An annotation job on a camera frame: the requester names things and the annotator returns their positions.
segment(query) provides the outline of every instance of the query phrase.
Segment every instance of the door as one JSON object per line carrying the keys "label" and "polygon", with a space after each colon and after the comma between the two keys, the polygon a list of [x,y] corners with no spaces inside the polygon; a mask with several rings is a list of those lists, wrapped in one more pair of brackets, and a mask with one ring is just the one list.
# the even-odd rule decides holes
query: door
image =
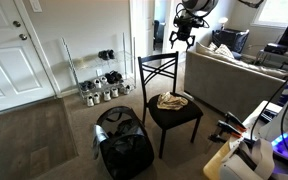
{"label": "door", "polygon": [[53,95],[13,0],[0,0],[0,111]]}
{"label": "door", "polygon": [[131,0],[132,16],[134,16],[136,55],[153,54],[154,34],[154,0]]}

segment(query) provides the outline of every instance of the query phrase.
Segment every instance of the shoe rack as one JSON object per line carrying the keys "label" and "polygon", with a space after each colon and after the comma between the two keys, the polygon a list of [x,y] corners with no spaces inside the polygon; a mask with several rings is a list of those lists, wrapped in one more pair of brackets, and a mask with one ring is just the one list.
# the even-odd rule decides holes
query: shoe rack
{"label": "shoe rack", "polygon": [[[94,106],[102,102],[110,101],[111,99],[117,99],[120,95],[127,95],[133,89],[136,88],[136,70],[135,70],[135,56],[132,53],[129,53],[125,50],[125,36],[123,33],[123,51],[114,52],[115,59],[103,60],[98,57],[98,55],[90,55],[82,58],[72,59],[70,55],[69,48],[65,42],[65,39],[62,38],[63,46],[68,54],[69,66],[72,71],[76,86],[79,91],[79,95],[82,101],[87,106]],[[96,71],[96,69],[106,67],[111,69],[111,67],[119,66],[124,69],[121,73],[122,79],[115,83],[107,83],[103,81],[105,77],[105,72],[103,75],[90,78],[87,81],[92,82],[94,87],[85,88],[86,81],[81,80],[78,77],[78,72],[83,70]]]}

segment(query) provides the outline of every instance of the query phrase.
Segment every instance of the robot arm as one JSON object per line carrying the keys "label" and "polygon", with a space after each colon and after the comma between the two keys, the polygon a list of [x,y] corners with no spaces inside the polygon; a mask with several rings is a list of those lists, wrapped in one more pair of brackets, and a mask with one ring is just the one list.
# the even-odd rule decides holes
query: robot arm
{"label": "robot arm", "polygon": [[[192,28],[209,28],[204,17],[211,13],[211,11],[216,7],[218,1],[219,0],[182,0],[182,3],[177,5],[173,23],[175,27],[178,27],[178,30],[177,32],[172,31],[169,38],[172,48],[176,40],[186,41],[186,50],[194,45],[195,36],[191,35]],[[238,1],[251,8],[258,8],[264,0],[259,0],[258,3],[247,2],[244,0]]]}

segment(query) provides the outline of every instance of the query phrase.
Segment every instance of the black bag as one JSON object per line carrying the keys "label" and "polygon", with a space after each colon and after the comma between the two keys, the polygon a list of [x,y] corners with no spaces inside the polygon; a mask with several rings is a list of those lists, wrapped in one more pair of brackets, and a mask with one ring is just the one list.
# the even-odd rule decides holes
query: black bag
{"label": "black bag", "polygon": [[[114,114],[118,115],[116,120],[111,119]],[[117,127],[113,129],[116,130],[115,133],[106,133],[107,130],[102,127],[104,123],[110,128],[117,123]],[[94,132],[105,166],[113,179],[133,178],[152,164],[152,145],[144,126],[132,109],[118,106],[107,110],[97,120]]]}

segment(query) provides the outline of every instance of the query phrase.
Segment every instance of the gray couch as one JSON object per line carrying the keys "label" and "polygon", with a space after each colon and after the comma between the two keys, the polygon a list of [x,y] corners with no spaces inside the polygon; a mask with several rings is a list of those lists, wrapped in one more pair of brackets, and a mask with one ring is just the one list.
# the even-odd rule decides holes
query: gray couch
{"label": "gray couch", "polygon": [[242,121],[284,83],[253,70],[255,67],[243,67],[241,62],[234,64],[230,61],[235,60],[223,61],[210,52],[197,52],[188,51],[186,55],[185,92],[223,113],[232,112]]}

